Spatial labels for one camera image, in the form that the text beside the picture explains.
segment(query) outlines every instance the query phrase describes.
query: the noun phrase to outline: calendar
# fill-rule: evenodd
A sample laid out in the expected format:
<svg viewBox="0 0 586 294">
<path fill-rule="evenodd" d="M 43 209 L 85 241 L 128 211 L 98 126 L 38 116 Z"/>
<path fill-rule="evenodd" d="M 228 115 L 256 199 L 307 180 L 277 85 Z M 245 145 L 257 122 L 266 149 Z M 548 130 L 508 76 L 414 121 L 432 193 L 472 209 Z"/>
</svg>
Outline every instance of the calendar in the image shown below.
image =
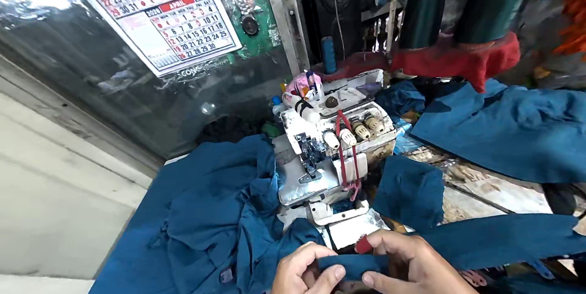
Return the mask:
<svg viewBox="0 0 586 294">
<path fill-rule="evenodd" d="M 88 0 L 161 77 L 242 47 L 221 0 Z"/>
</svg>

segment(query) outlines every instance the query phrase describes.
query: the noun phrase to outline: wall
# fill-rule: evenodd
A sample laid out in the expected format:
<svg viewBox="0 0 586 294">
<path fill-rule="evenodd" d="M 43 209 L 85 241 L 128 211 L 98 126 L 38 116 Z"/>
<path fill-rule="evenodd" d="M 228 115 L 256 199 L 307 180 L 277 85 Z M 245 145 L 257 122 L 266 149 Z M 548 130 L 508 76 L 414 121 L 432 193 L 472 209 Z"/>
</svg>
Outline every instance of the wall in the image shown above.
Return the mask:
<svg viewBox="0 0 586 294">
<path fill-rule="evenodd" d="M 0 93 L 0 274 L 94 278 L 150 181 Z"/>
<path fill-rule="evenodd" d="M 86 294 L 94 281 L 0 275 L 2 294 Z"/>
</svg>

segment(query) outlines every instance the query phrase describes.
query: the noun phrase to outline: white bottle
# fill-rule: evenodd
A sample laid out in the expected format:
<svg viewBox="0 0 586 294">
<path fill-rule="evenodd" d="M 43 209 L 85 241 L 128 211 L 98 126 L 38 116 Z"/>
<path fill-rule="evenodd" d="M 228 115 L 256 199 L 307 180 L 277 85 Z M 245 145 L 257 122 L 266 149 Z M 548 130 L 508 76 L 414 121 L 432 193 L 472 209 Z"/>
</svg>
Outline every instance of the white bottle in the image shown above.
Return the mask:
<svg viewBox="0 0 586 294">
<path fill-rule="evenodd" d="M 322 119 L 319 113 L 308 102 L 301 99 L 301 97 L 290 93 L 283 93 L 282 99 L 283 103 L 295 109 L 305 121 L 316 124 Z"/>
</svg>

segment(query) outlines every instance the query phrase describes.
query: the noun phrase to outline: teal fabric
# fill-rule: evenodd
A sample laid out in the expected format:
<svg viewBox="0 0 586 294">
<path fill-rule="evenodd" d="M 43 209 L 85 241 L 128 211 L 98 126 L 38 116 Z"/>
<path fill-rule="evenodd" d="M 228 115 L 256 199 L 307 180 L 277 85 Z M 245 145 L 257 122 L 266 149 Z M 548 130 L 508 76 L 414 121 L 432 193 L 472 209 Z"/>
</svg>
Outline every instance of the teal fabric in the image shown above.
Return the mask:
<svg viewBox="0 0 586 294">
<path fill-rule="evenodd" d="M 264 136 L 203 143 L 166 165 L 90 293 L 270 289 L 283 256 L 308 241 L 324 243 L 305 219 L 282 234 L 277 181 L 273 147 Z"/>
<path fill-rule="evenodd" d="M 410 235 L 423 237 L 456 270 L 499 267 L 551 256 L 586 252 L 586 236 L 572 229 L 574 216 L 509 214 L 448 223 Z M 359 280 L 365 271 L 388 268 L 389 259 L 340 255 L 318 262 L 321 269 L 342 264 L 347 278 Z"/>
<path fill-rule="evenodd" d="M 411 135 L 486 169 L 536 183 L 586 181 L 586 93 L 491 79 L 436 98 Z"/>
<path fill-rule="evenodd" d="M 425 97 L 411 80 L 400 81 L 379 91 L 374 101 L 389 114 L 394 123 L 411 110 L 421 112 L 425 109 Z"/>
<path fill-rule="evenodd" d="M 443 173 L 402 155 L 385 159 L 372 208 L 415 230 L 434 227 L 443 219 Z"/>
<path fill-rule="evenodd" d="M 318 268 L 323 271 L 333 265 L 340 264 L 346 269 L 344 280 L 359 281 L 366 271 L 375 271 L 383 275 L 389 274 L 389 257 L 387 255 L 338 255 L 318 259 Z"/>
</svg>

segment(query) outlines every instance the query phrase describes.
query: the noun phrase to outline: human hand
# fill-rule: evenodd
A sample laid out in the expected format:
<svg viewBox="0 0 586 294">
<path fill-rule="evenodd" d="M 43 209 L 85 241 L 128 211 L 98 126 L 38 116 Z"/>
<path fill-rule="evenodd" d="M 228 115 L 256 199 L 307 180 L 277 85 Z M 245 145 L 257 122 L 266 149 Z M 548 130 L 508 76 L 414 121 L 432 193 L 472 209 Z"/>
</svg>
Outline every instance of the human hand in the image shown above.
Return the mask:
<svg viewBox="0 0 586 294">
<path fill-rule="evenodd" d="M 337 255 L 326 246 L 307 242 L 290 255 L 281 259 L 273 281 L 272 294 L 330 294 L 346 275 L 341 265 L 333 265 L 318 276 L 314 261 L 318 258 Z"/>
<path fill-rule="evenodd" d="M 388 254 L 390 277 L 367 271 L 362 282 L 382 294 L 477 294 L 425 239 L 389 230 L 366 236 L 377 255 Z"/>
</svg>

